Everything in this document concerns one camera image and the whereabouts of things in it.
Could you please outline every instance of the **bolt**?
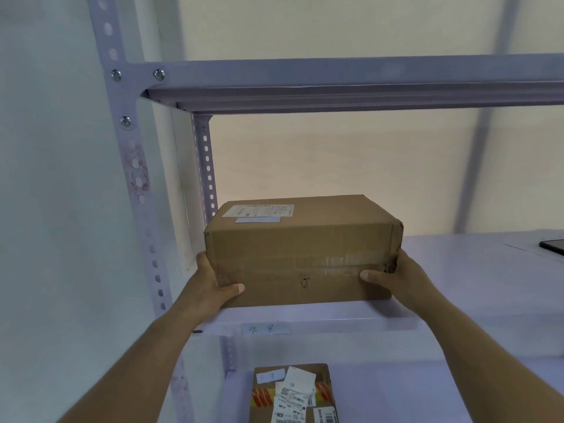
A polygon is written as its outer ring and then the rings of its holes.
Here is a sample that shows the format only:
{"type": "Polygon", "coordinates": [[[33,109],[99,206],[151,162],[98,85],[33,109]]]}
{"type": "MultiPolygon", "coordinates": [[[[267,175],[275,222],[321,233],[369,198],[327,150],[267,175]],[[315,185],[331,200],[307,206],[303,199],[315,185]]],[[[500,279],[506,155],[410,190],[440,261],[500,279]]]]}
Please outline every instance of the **bolt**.
{"type": "Polygon", "coordinates": [[[131,126],[131,119],[127,115],[124,115],[120,119],[120,123],[123,127],[129,127],[129,126],[131,126]]]}
{"type": "Polygon", "coordinates": [[[115,82],[121,82],[121,71],[112,70],[112,78],[115,82]]]}
{"type": "Polygon", "coordinates": [[[165,71],[156,69],[153,71],[153,77],[155,77],[158,81],[162,82],[165,79],[165,71]]]}

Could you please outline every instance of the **cardboard box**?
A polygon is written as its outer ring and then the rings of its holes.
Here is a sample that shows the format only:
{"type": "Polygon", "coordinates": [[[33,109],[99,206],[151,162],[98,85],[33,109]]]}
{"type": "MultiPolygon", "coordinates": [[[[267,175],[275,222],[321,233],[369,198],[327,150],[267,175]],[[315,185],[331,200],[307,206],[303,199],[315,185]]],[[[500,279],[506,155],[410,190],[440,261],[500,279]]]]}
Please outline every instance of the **cardboard box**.
{"type": "Polygon", "coordinates": [[[227,202],[204,236],[218,283],[245,284],[226,306],[271,306],[390,298],[359,273],[395,270],[403,225],[362,195],[299,197],[227,202]]]}
{"type": "MultiPolygon", "coordinates": [[[[314,408],[335,407],[338,412],[333,397],[333,387],[327,364],[306,364],[293,365],[315,374],[315,407],[306,408],[306,423],[315,423],[314,408]]],[[[255,368],[253,374],[253,392],[250,400],[249,423],[270,423],[272,419],[272,405],[274,401],[276,382],[257,383],[257,374],[284,368],[288,372],[288,366],[279,365],[277,367],[255,368]]]]}

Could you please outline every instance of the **forearm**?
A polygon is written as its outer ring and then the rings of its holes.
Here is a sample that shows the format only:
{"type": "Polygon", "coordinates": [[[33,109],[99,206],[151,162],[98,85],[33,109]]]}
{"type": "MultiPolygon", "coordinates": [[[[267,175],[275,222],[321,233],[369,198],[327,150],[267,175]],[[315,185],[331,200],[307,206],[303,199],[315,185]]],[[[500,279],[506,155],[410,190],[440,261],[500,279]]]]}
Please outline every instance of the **forearm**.
{"type": "Polygon", "coordinates": [[[562,421],[564,398],[447,299],[421,316],[474,423],[562,421]]]}
{"type": "Polygon", "coordinates": [[[195,324],[172,313],[154,321],[60,423],[154,423],[174,365],[195,324]]]}

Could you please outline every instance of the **white shelf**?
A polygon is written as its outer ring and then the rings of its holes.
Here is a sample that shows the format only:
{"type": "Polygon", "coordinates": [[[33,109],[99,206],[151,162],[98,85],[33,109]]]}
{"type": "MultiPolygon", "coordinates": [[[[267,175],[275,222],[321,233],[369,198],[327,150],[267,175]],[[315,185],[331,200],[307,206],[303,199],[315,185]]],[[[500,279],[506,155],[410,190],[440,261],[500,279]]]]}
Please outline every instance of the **white shelf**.
{"type": "MultiPolygon", "coordinates": [[[[564,256],[537,247],[559,237],[564,231],[413,236],[403,248],[480,325],[511,327],[527,320],[564,323],[564,256]]],[[[199,329],[201,335],[241,335],[246,324],[258,323],[278,323],[292,334],[422,327],[391,300],[227,308],[199,329]]]]}
{"type": "MultiPolygon", "coordinates": [[[[526,366],[564,394],[564,359],[527,359],[526,366]]],[[[329,364],[340,422],[471,423],[446,362],[329,364]]],[[[218,422],[247,423],[252,371],[227,374],[218,422]]]]}

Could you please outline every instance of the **shelf rack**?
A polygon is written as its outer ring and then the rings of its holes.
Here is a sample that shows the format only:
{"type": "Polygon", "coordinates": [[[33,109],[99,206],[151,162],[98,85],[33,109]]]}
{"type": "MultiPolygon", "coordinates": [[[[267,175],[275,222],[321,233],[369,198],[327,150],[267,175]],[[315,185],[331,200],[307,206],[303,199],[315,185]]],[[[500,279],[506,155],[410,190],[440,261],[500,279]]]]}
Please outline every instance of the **shelf rack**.
{"type": "MultiPolygon", "coordinates": [[[[128,63],[114,0],[88,0],[156,317],[172,305],[172,297],[137,122],[135,103],[139,97],[191,113],[205,224],[215,215],[217,202],[209,131],[212,115],[483,107],[476,127],[481,132],[474,136],[460,199],[462,216],[457,232],[461,232],[479,170],[480,148],[489,128],[486,110],[564,104],[564,54],[503,55],[518,6],[519,0],[505,0],[493,55],[128,63]]],[[[437,271],[432,277],[455,304],[485,323],[515,323],[513,316],[560,320],[563,315],[558,299],[564,293],[556,282],[561,277],[561,262],[507,246],[499,235],[406,238],[405,247],[424,262],[425,268],[437,271]],[[439,250],[433,256],[424,252],[430,245],[439,250]],[[507,282],[507,273],[500,272],[493,262],[496,258],[513,264],[516,282],[507,282]],[[475,270],[476,265],[482,272],[475,270]],[[542,273],[530,273],[530,267],[543,267],[542,273]],[[456,284],[449,284],[449,271],[464,275],[456,284]],[[531,276],[543,283],[547,291],[543,296],[533,291],[538,291],[539,284],[534,288],[527,284],[531,276]],[[502,282],[508,288],[506,305],[499,306],[499,300],[494,299],[484,310],[483,296],[476,296],[476,282],[484,289],[488,282],[502,282]]],[[[284,323],[284,329],[294,333],[419,326],[416,318],[394,302],[332,303],[227,309],[199,331],[221,336],[224,369],[229,372],[236,369],[232,336],[240,334],[247,323],[272,321],[284,323]]],[[[229,373],[226,384],[243,383],[244,377],[229,373]]],[[[193,422],[182,359],[170,387],[178,421],[193,422]]]]}

